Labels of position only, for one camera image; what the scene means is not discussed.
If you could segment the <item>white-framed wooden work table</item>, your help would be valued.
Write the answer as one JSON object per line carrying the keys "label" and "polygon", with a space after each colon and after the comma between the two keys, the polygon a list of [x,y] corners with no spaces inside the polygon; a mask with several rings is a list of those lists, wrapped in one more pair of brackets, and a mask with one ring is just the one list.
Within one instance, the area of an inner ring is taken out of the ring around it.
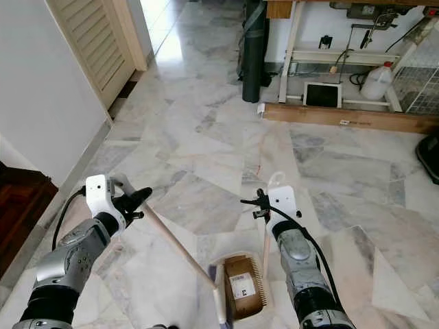
{"label": "white-framed wooden work table", "polygon": [[[391,62],[393,74],[398,74],[402,66],[409,60],[413,53],[423,44],[423,41],[433,32],[439,32],[439,16],[426,16],[426,21],[414,25],[414,37],[405,48],[402,54],[388,54],[361,50],[350,50],[349,46],[345,50],[319,50],[319,49],[298,49],[296,40],[298,38],[299,26],[303,25],[305,19],[303,13],[307,9],[308,3],[321,3],[322,0],[262,0],[266,6],[265,13],[267,19],[291,19],[288,34],[286,34],[287,44],[283,48],[283,65],[281,66],[280,86],[277,103],[287,103],[287,85],[289,69],[293,62],[324,63],[329,60],[339,58],[345,66],[351,58],[352,64],[377,65],[384,62]],[[439,12],[439,0],[333,0],[333,2],[345,3],[366,3],[369,5],[422,5],[426,8],[436,7]]]}

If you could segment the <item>black rounded appliance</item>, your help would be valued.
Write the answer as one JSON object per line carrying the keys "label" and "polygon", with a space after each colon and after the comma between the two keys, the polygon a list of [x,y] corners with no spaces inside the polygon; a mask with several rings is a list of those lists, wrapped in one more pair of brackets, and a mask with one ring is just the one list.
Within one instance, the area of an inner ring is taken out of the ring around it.
{"label": "black rounded appliance", "polygon": [[439,185],[439,130],[427,135],[417,144],[415,156],[433,184]]}

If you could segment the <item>brown cardboard box white label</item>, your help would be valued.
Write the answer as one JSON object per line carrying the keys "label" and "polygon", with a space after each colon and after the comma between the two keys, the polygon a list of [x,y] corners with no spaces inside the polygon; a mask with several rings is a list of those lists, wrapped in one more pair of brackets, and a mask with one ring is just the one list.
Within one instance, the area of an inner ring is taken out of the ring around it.
{"label": "brown cardboard box white label", "polygon": [[231,319],[247,319],[260,313],[268,299],[257,260],[248,255],[233,255],[223,261],[223,266]]}

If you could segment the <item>black screen white frame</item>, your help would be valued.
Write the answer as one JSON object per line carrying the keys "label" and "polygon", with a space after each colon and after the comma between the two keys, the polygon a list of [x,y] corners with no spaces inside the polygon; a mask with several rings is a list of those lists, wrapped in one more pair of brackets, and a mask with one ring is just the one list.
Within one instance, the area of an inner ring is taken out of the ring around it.
{"label": "black screen white frame", "polygon": [[342,85],[321,84],[321,82],[305,82],[303,104],[305,106],[341,108]]}

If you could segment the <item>white plastic jug red cap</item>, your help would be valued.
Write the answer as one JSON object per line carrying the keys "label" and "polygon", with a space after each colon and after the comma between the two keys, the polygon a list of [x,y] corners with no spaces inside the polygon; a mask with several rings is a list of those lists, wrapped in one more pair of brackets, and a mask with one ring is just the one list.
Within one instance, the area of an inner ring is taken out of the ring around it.
{"label": "white plastic jug red cap", "polygon": [[360,88],[360,94],[365,99],[377,101],[385,96],[392,84],[392,65],[392,62],[384,62],[382,66],[370,70]]}

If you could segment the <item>beige louvred wooden door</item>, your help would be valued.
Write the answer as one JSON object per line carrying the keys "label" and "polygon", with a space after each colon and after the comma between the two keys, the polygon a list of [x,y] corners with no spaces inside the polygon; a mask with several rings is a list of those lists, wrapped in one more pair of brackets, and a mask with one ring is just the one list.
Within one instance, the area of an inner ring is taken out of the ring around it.
{"label": "beige louvred wooden door", "polygon": [[128,0],[47,0],[47,5],[109,110],[134,72],[147,66]]}

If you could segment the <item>beige long-handled dustpan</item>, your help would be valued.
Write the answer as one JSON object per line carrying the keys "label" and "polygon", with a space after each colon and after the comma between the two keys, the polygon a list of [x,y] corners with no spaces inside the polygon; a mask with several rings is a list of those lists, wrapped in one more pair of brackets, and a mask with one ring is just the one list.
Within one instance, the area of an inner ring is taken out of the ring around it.
{"label": "beige long-handled dustpan", "polygon": [[266,230],[266,222],[264,222],[264,220],[257,220],[257,222],[263,223],[263,229],[261,229],[261,237],[263,237],[263,247],[261,247],[261,251],[252,252],[252,251],[244,250],[244,251],[227,253],[220,256],[216,260],[211,261],[208,267],[209,275],[214,279],[216,279],[217,283],[222,283],[222,285],[224,286],[224,297],[226,301],[226,292],[225,292],[226,283],[224,277],[223,261],[226,258],[229,258],[233,255],[248,255],[249,257],[252,257],[255,260],[257,260],[257,264],[261,272],[261,277],[263,277],[263,287],[265,289],[265,294],[267,295],[268,303],[260,313],[254,315],[253,317],[248,317],[247,319],[241,319],[241,320],[232,320],[230,315],[230,310],[228,309],[228,302],[226,301],[226,309],[228,309],[228,318],[232,323],[232,327],[237,322],[241,322],[241,321],[244,321],[244,323],[253,322],[255,319],[260,319],[261,317],[265,317],[268,313],[271,313],[273,310],[275,310],[275,304],[272,301],[272,291],[270,290],[270,283],[267,282],[267,278],[269,275],[268,260],[270,256],[270,248],[272,248],[274,238],[272,236],[272,230]]}

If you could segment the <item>long brown wooden plank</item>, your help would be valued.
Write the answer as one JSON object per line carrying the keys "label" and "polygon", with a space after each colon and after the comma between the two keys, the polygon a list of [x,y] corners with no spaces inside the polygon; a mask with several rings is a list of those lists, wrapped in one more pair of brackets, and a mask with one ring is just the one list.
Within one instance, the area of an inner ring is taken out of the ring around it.
{"label": "long brown wooden plank", "polygon": [[266,103],[263,119],[410,132],[410,134],[433,134],[439,130],[439,115],[371,112],[371,110],[319,106],[290,106],[285,103]]}

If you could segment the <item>black rolled mat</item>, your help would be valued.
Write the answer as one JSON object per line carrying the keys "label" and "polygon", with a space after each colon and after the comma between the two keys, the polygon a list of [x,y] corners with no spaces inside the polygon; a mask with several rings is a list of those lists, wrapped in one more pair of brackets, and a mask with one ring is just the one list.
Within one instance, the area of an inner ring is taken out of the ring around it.
{"label": "black rolled mat", "polygon": [[244,34],[239,42],[239,79],[242,84],[242,100],[258,103],[263,85],[264,57],[267,40],[265,0],[246,0]]}

